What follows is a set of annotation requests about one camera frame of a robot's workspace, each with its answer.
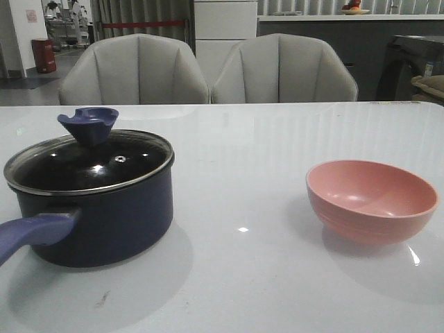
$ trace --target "curtain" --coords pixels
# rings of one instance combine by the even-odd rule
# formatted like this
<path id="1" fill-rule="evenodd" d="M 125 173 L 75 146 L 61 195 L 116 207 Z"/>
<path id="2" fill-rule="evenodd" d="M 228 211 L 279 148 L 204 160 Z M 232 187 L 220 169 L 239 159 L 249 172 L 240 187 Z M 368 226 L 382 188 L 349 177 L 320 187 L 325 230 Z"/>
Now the curtain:
<path id="1" fill-rule="evenodd" d="M 258 0 L 258 15 L 300 11 L 303 15 L 335 15 L 348 0 Z M 444 0 L 361 0 L 372 14 L 440 14 Z"/>
<path id="2" fill-rule="evenodd" d="M 98 38 L 148 33 L 186 41 L 192 40 L 192 0 L 92 0 Z M 155 27 L 104 28 L 102 24 L 178 22 L 186 24 Z"/>

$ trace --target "wall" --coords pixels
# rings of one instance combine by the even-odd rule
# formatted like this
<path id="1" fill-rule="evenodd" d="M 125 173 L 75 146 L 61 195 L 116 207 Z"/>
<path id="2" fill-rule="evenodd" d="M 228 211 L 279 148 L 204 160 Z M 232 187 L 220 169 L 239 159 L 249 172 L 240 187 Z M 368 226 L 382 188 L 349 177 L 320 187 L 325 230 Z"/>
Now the wall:
<path id="1" fill-rule="evenodd" d="M 26 76 L 26 70 L 35 67 L 31 40 L 48 38 L 44 25 L 42 3 L 40 0 L 9 0 L 9 5 L 21 55 L 22 75 Z M 28 22 L 26 10 L 35 10 L 37 22 Z"/>
<path id="2" fill-rule="evenodd" d="M 15 36 L 14 23 L 12 22 L 9 0 L 0 0 L 0 44 L 6 69 L 9 71 L 21 71 L 22 62 L 19 46 Z"/>

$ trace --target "counter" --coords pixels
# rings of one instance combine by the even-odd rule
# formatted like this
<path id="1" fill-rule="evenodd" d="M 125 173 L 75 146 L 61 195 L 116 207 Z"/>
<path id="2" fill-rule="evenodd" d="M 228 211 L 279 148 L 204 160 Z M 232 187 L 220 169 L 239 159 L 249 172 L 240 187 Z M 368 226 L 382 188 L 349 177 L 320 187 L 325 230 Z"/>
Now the counter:
<path id="1" fill-rule="evenodd" d="M 444 15 L 401 15 L 401 14 L 375 14 L 375 15 L 260 15 L 260 22 L 305 22 L 305 21 L 436 21 L 443 20 Z"/>
<path id="2" fill-rule="evenodd" d="M 325 40 L 359 87 L 360 101 L 374 101 L 386 45 L 394 35 L 442 35 L 444 15 L 259 16 L 258 35 L 288 33 Z"/>

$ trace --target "red trash can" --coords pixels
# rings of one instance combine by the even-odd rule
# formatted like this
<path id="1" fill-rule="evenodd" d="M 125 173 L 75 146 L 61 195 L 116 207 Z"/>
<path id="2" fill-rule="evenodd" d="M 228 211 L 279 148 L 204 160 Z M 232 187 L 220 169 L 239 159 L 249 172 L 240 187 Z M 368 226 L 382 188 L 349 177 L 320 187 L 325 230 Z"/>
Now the red trash can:
<path id="1" fill-rule="evenodd" d="M 45 38 L 32 40 L 35 66 L 38 73 L 51 73 L 57 69 L 53 43 Z"/>

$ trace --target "plate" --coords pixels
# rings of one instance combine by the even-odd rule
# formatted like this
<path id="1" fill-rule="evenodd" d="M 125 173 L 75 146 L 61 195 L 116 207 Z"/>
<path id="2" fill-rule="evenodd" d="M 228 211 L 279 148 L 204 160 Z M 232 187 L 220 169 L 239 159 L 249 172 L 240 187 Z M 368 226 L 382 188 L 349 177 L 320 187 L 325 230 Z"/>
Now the plate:
<path id="1" fill-rule="evenodd" d="M 341 12 L 346 15 L 362 15 L 370 12 L 369 9 L 341 9 Z"/>

